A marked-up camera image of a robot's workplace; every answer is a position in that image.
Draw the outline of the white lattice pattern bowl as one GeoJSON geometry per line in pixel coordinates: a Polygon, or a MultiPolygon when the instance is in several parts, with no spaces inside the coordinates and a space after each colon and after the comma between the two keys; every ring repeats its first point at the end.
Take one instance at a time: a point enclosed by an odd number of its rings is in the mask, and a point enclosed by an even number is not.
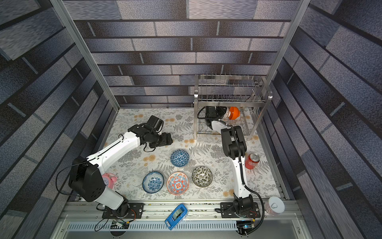
{"type": "Polygon", "coordinates": [[[227,109],[226,109],[226,112],[225,112],[225,114],[224,114],[224,116],[223,116],[223,118],[224,118],[224,119],[228,119],[229,117],[230,117],[230,109],[227,108],[227,109]]]}

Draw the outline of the orange bowl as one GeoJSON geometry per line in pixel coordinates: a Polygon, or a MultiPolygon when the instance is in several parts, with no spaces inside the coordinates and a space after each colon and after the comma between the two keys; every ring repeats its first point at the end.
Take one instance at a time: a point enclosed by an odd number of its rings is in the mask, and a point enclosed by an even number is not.
{"type": "Polygon", "coordinates": [[[237,107],[230,107],[229,109],[229,119],[235,120],[240,116],[240,110],[237,107]]]}

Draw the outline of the blue dotted pattern bowl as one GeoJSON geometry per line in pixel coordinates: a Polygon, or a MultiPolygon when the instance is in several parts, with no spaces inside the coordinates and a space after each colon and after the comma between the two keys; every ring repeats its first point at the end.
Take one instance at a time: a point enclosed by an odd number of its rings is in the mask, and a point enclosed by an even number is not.
{"type": "Polygon", "coordinates": [[[170,157],[171,163],[176,167],[184,167],[190,160],[189,153],[184,149],[175,150],[170,157]]]}

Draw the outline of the blue floral rim bowl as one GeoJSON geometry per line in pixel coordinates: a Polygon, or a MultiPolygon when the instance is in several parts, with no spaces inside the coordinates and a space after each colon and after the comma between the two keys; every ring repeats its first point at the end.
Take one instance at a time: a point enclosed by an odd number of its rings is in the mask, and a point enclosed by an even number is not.
{"type": "Polygon", "coordinates": [[[164,185],[164,176],[158,171],[148,173],[143,181],[142,188],[146,193],[155,194],[159,192],[164,185]]]}

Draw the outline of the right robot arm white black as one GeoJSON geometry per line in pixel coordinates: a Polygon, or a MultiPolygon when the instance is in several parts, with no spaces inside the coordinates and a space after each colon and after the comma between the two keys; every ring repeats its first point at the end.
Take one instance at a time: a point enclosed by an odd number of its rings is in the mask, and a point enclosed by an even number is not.
{"type": "Polygon", "coordinates": [[[236,215],[244,217],[253,210],[253,192],[247,187],[245,176],[245,153],[247,145],[242,128],[223,120],[226,107],[207,106],[206,125],[221,134],[222,148],[225,156],[230,158],[234,176],[233,208],[236,215]]]}

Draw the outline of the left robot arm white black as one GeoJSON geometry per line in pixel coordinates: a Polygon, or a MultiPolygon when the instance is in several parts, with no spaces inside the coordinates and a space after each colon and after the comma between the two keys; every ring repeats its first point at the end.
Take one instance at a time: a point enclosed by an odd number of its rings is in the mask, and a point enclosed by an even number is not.
{"type": "Polygon", "coordinates": [[[104,205],[114,217],[125,217],[130,211],[128,199],[106,186],[102,176],[119,159],[143,144],[154,150],[171,145],[171,134],[161,133],[163,125],[163,120],[151,116],[148,122],[130,127],[106,148],[86,158],[77,157],[71,166],[69,187],[87,202],[104,205]]]}

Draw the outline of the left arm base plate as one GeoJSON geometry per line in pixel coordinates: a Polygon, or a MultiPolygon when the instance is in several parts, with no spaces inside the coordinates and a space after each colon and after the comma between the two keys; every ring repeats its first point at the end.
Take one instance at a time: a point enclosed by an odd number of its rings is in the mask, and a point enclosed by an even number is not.
{"type": "Polygon", "coordinates": [[[103,209],[103,219],[141,219],[143,213],[143,203],[122,203],[116,210],[105,206],[103,209]]]}

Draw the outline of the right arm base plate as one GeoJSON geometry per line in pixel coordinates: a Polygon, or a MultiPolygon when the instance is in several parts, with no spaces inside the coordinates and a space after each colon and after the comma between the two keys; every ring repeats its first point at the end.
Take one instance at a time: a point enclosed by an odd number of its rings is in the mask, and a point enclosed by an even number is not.
{"type": "Polygon", "coordinates": [[[252,218],[257,219],[261,218],[260,209],[258,203],[254,202],[252,209],[244,216],[239,216],[235,213],[233,203],[221,202],[220,204],[220,214],[223,219],[228,218],[252,218]]]}

